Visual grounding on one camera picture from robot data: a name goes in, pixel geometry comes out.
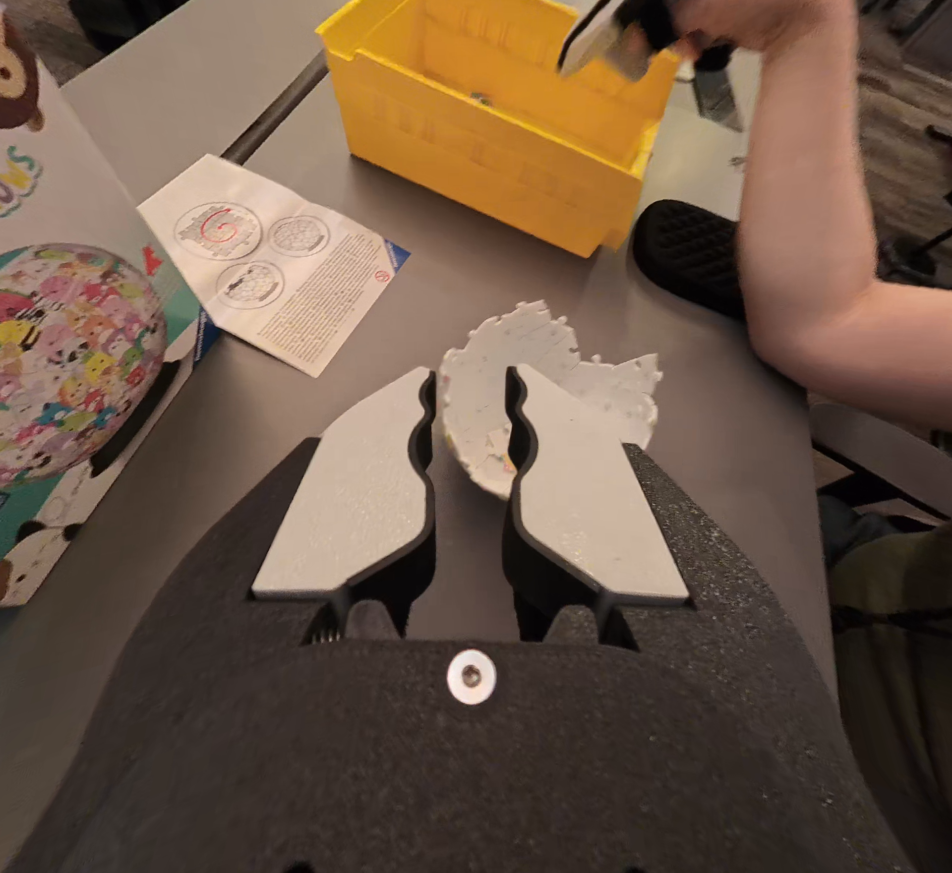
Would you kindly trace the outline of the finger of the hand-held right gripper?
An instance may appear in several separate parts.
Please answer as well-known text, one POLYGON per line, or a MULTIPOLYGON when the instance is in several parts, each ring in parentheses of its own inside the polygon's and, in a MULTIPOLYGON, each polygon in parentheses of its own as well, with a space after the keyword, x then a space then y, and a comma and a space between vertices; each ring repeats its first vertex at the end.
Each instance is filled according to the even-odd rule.
POLYGON ((661 25, 646 31, 643 25, 609 24, 611 39, 604 53, 604 62, 626 81, 639 82, 658 63, 675 64, 675 29, 661 25))
POLYGON ((558 56, 558 72, 574 75, 596 60, 604 60, 621 40, 632 17, 620 16, 627 0, 592 0, 565 36, 558 56))

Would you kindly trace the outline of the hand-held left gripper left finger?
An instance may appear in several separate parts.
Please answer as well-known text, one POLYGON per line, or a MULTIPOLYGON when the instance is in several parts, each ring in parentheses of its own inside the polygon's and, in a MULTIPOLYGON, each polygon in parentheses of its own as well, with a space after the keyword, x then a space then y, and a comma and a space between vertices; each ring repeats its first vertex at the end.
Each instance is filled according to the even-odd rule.
POLYGON ((321 435, 251 585, 260 600, 342 595, 429 534, 435 374, 416 367, 363 398, 321 435))

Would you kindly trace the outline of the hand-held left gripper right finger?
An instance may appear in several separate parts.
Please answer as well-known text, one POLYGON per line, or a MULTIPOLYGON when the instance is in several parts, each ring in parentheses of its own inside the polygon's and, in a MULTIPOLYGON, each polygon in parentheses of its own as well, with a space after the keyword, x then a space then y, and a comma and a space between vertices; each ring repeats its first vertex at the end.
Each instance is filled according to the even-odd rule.
POLYGON ((606 416, 529 365, 506 369, 504 570, 534 607, 685 605, 689 591, 606 416))

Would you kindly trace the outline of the white half puzzle ball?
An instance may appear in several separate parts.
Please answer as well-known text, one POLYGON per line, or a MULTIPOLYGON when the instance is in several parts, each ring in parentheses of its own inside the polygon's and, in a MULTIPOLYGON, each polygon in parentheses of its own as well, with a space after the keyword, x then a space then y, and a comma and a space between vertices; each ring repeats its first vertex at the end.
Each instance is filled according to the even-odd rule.
POLYGON ((621 364, 584 360, 565 316, 545 301, 520 302, 482 321, 463 347, 449 349, 437 371, 437 404, 446 444, 471 481, 507 501, 516 467, 508 454, 506 370, 528 365, 603 417, 625 444, 646 449, 659 418, 659 356, 621 364))

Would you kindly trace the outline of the yellow plastic bin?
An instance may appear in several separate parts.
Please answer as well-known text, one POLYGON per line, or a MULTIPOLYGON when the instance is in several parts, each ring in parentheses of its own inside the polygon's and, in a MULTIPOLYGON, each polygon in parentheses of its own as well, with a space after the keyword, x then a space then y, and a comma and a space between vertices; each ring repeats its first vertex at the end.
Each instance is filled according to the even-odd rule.
POLYGON ((564 77, 551 0, 351 0, 316 30, 351 154, 589 258, 633 226, 679 60, 564 77))

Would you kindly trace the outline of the person's right forearm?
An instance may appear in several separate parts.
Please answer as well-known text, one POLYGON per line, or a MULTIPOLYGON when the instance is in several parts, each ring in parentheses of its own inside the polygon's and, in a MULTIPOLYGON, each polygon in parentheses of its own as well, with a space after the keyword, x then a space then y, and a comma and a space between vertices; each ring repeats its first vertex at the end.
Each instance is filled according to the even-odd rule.
POLYGON ((807 391, 948 431, 951 295, 877 275, 857 52, 848 9, 764 53, 737 238, 749 339, 807 391))

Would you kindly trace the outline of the colourful puzzle box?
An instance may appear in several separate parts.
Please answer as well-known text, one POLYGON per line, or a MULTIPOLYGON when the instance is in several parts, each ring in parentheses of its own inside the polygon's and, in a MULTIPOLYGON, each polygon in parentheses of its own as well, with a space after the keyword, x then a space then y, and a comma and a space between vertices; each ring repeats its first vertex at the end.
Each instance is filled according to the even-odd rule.
POLYGON ((26 605, 216 330, 1 12, 1 607, 26 605))

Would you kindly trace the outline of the white instruction leaflet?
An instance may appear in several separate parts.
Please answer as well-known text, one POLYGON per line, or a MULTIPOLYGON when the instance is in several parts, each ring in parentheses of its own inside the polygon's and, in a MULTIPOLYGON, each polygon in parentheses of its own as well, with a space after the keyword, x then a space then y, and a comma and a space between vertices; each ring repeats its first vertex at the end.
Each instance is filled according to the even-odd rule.
POLYGON ((212 323, 318 378, 410 252, 207 154, 138 206, 212 323))

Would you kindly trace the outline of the olive trousers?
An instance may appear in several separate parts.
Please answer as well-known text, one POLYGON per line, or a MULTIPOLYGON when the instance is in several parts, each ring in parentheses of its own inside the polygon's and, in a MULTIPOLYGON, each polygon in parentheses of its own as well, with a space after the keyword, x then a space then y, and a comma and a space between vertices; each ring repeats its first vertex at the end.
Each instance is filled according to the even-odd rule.
POLYGON ((951 524, 818 496, 854 757, 919 871, 951 870, 951 524))

